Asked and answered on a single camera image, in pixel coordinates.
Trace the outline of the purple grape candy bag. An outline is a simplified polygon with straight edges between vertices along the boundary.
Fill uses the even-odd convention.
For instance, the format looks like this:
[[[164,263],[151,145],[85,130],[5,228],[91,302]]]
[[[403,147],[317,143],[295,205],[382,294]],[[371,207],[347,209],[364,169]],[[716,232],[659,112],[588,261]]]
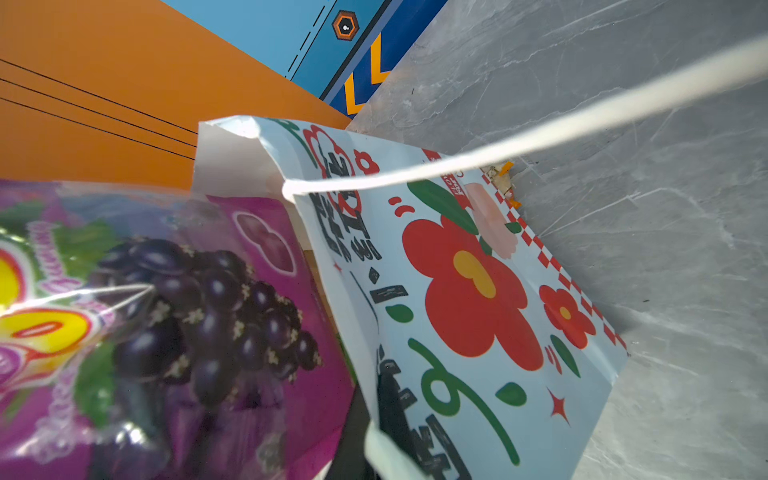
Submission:
[[[1,184],[5,479],[312,479],[353,386],[286,208]]]

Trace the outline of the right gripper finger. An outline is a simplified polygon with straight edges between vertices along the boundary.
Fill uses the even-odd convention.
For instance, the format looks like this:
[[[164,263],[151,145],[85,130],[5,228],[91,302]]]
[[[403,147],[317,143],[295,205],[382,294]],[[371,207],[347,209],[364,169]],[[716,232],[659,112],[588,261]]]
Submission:
[[[325,480],[376,480],[377,474],[365,457],[370,415],[359,386],[353,391],[337,450]]]

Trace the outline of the white floral paper bag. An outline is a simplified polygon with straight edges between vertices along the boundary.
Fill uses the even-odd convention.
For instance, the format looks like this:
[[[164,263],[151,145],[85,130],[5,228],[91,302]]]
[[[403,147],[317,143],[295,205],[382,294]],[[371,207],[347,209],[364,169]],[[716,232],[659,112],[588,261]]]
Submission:
[[[568,479],[628,352],[483,173],[767,74],[758,37],[444,157],[254,116],[198,128],[195,191],[273,197],[306,234],[386,479]]]

